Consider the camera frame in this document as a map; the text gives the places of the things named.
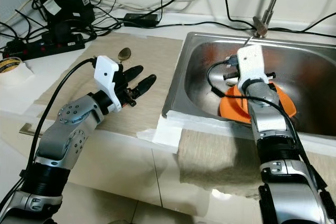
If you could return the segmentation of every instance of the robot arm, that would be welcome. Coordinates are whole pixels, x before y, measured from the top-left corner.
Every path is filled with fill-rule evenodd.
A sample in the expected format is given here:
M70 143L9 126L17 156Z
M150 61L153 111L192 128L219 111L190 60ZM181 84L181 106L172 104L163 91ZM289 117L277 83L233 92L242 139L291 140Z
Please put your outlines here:
M240 48L234 57L237 57L233 61L239 72L237 86L240 92L281 106L277 92L264 73L261 46ZM263 222L332 223L328 219L335 218L331 196L317 185L312 166L300 159L296 136L290 131L283 114L260 100L248 99L247 102L261 162L261 177L265 183L259 187Z
M1 224L54 223L52 216L62 203L62 191L70 170L74 167L87 138L104 115L119 112L127 103L148 91L156 81L155 75L142 80L135 89L128 82L143 70L142 66L123 72L106 56L99 56L94 72L99 91L64 105L55 123L40 139L32 167L22 174L25 181L15 191L0 218Z

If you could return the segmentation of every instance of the stainless steel sink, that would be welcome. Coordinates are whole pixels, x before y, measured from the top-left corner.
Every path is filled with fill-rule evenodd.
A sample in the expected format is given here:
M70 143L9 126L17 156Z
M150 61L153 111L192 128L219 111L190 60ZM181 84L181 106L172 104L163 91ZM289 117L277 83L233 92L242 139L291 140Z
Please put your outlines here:
M246 37L189 33L178 61L174 78L163 107L189 115L215 118L219 102L206 81L206 72L215 62L236 54ZM263 46L265 71L275 72L273 81L293 100L297 114L292 118L299 132L336 136L336 46L255 39L250 44ZM216 67L211 79L221 90L229 88Z

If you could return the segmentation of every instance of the tape roll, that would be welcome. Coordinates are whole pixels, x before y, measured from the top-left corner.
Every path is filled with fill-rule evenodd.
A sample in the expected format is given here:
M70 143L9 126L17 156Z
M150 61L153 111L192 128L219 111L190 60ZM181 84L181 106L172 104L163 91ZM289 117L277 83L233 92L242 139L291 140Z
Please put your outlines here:
M17 57L0 60L0 85L13 86L24 82L33 72Z

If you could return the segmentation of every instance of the beige mat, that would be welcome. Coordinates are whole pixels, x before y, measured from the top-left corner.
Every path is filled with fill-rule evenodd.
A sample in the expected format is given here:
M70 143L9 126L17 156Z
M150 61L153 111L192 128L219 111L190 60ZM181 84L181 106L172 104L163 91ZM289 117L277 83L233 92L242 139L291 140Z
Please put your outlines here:
M257 199L262 185L254 141L184 130L178 149L180 181ZM336 158L307 153L336 202Z
M136 136L137 132L155 129L158 124L157 122L174 75L182 41L112 33L109 36L95 40L69 69L84 59L99 55L106 55L119 62L118 53L125 47L131 49L132 55L129 60L122 63L124 70L136 65L144 66L143 72L129 83L130 87L134 88L143 78L152 73L157 76L157 80L146 94L136 100L138 104L135 107L126 106L117 114L111 113L107 115L105 120L98 126L98 129ZM68 70L35 103L46 105L56 86L67 72ZM48 119L54 120L58 110L64 104L89 92L97 91L93 73L93 67L90 64L86 64L70 77L59 92L48 114Z

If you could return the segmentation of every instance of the metal spoon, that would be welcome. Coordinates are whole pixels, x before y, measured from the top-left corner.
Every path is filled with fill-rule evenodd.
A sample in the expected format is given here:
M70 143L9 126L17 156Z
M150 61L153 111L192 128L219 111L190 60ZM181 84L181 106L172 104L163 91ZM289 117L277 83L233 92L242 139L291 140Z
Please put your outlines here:
M127 60L131 57L131 50L128 47L125 47L122 49L118 54L118 59L120 60L120 63L122 63L124 60Z

